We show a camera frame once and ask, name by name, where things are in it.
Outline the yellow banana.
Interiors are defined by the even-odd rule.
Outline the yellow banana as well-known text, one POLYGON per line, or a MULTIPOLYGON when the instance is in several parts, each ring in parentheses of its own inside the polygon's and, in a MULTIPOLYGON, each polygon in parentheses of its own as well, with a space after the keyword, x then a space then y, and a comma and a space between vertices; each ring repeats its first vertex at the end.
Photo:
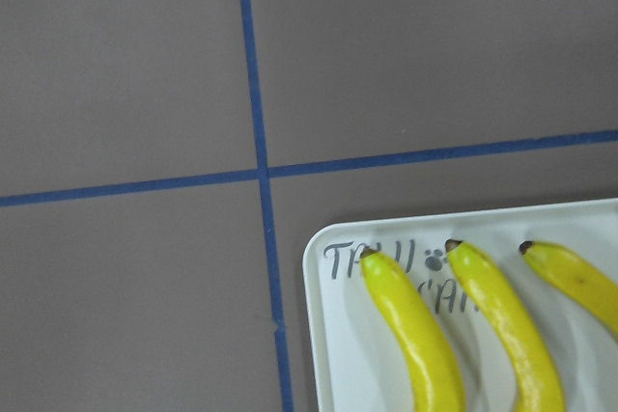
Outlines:
POLYGON ((545 282, 575 301, 617 337, 617 283, 576 251, 554 242, 525 240, 519 251, 545 282))
POLYGON ((565 411, 567 400, 558 369, 506 274, 486 252, 467 241, 449 238, 445 250, 454 276, 508 356, 517 382, 513 409, 565 411))
POLYGON ((414 411, 465 411, 455 352, 404 269, 371 247, 360 255, 365 287, 403 355, 414 411))

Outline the white rectangular tray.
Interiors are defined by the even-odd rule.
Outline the white rectangular tray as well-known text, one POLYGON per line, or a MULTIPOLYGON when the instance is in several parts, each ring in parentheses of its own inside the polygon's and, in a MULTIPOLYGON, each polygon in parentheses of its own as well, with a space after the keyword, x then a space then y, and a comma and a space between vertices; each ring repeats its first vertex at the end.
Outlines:
POLYGON ((397 260, 434 312, 462 370, 472 411, 508 411, 516 380, 492 328, 455 280, 444 244, 466 240, 489 254, 534 318, 572 411, 617 407, 617 342, 590 314, 524 262, 526 240, 565 245, 617 275, 613 199, 336 224, 303 256, 318 406, 322 411, 408 411, 403 356, 374 307, 358 258, 372 246, 397 260))

